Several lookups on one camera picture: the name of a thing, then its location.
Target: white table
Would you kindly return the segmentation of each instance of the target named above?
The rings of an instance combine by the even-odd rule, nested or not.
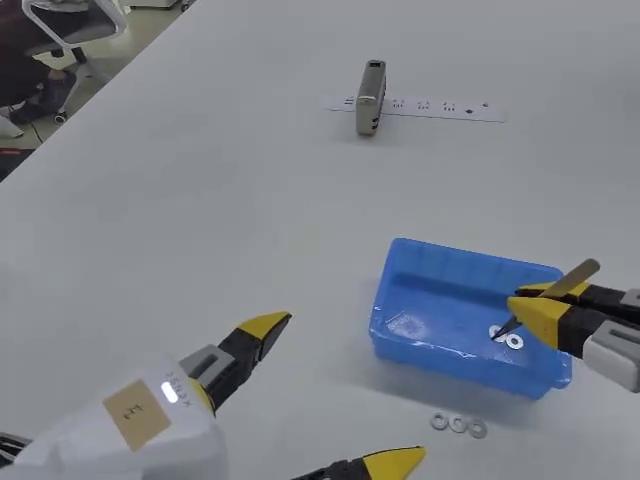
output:
[[[364,62],[506,124],[321,108]],[[386,364],[396,236],[640,282],[640,7],[616,0],[198,2],[0,188],[0,425],[34,435],[155,354],[295,319],[221,411],[235,479],[424,444],[415,478],[636,478],[640,397],[578,364],[532,403]],[[482,441],[437,432],[478,415]]]

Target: white power strip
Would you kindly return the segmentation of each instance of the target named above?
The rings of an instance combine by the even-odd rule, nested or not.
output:
[[[328,98],[325,101],[325,108],[336,112],[353,112],[356,109],[355,96]],[[504,111],[486,102],[465,103],[452,100],[400,97],[391,94],[385,95],[382,113],[477,122],[504,123],[507,121],[507,115]]]

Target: floor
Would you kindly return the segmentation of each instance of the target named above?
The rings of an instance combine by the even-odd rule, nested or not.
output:
[[[172,10],[136,9],[127,12],[127,31],[113,40],[88,43],[85,48],[87,56],[97,59],[100,67],[106,72],[116,74],[153,42],[179,15],[179,5]],[[55,59],[45,54],[38,59],[56,68],[65,67],[73,61],[70,55]],[[83,84],[69,105],[69,115],[73,115],[80,109],[99,89],[100,85],[93,80]],[[60,128],[54,124],[51,117],[35,122],[35,127],[43,141]],[[0,147],[36,148],[40,144],[36,132],[30,126],[24,127],[23,130],[25,134],[20,138],[0,137]]]

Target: led light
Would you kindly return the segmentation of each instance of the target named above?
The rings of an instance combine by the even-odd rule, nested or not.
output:
[[[162,389],[164,396],[169,400],[169,403],[176,403],[178,401],[178,394],[169,382],[163,382],[162,385],[160,385],[160,388]]]

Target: blue tray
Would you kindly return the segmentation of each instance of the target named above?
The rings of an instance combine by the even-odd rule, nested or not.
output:
[[[507,297],[562,272],[544,265],[397,238],[378,286],[369,333],[379,357],[540,398],[571,382],[571,357],[526,329],[513,350],[489,337]]]

